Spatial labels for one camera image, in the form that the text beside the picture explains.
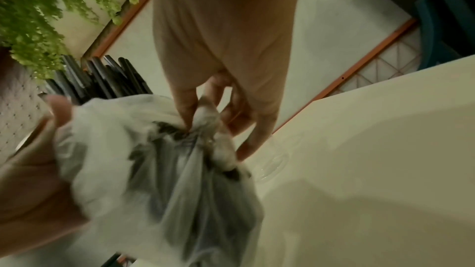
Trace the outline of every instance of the white plastic bag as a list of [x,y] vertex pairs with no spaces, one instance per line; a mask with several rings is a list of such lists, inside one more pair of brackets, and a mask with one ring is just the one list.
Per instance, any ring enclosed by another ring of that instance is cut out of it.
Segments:
[[216,108],[190,133],[156,95],[94,99],[56,134],[60,175],[111,251],[159,267],[251,266],[263,218]]

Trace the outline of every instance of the teal chair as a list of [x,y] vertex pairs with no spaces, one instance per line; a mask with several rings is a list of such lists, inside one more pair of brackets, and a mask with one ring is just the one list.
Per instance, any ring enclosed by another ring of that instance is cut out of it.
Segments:
[[[462,57],[444,42],[444,31],[450,27],[460,30],[460,39],[467,41],[469,52],[475,54],[475,0],[417,0],[416,9],[421,20],[423,51],[419,70]],[[447,10],[449,18],[443,17]]]

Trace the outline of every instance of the brown wooden edge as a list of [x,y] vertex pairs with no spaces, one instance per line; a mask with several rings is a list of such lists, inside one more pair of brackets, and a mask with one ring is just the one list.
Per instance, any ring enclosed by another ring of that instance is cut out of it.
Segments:
[[103,57],[122,32],[129,26],[133,19],[140,13],[149,0],[139,0],[139,3],[131,6],[122,18],[122,23],[116,26],[103,42],[92,52],[91,57]]
[[292,115],[289,119],[287,119],[281,126],[279,126],[274,132],[278,131],[281,127],[283,127],[287,122],[289,122],[293,117],[295,117],[298,113],[300,113],[303,109],[305,109],[310,103],[314,102],[315,100],[319,100],[322,98],[327,97],[330,95],[336,88],[338,88],[341,84],[346,82],[350,79],[355,73],[360,71],[363,67],[365,67],[369,62],[371,62],[375,57],[377,57],[380,53],[385,51],[389,46],[391,46],[394,42],[397,41],[403,34],[410,31],[417,25],[417,19],[410,19],[406,23],[404,23],[400,28],[394,31],[389,37],[384,39],[381,43],[378,44],[373,50],[371,50],[367,55],[365,55],[362,59],[360,59],[356,64],[350,67],[345,73],[343,73],[339,78],[337,78],[333,83],[331,83],[328,87],[326,87],[323,91],[321,91],[317,96],[315,96],[312,100],[310,100],[306,105],[304,105],[300,110],[298,110],[295,114]]

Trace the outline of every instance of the clear plastic cup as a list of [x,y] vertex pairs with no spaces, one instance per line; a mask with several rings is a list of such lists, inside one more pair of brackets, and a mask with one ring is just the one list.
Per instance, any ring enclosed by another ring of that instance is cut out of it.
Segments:
[[256,182],[265,182],[282,171],[289,158],[286,149],[270,136],[256,153],[246,160],[246,164]]

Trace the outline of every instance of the green plant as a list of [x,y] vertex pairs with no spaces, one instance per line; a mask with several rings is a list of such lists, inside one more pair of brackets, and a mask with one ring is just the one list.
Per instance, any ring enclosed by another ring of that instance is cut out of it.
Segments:
[[[98,23],[97,14],[85,0],[62,0],[66,9]],[[95,0],[107,12],[114,23],[120,23],[116,13],[120,11],[118,0]],[[61,55],[69,51],[63,43],[64,36],[50,24],[62,18],[58,0],[0,0],[0,39],[11,47],[11,55],[35,77],[51,76],[53,70],[62,69]]]

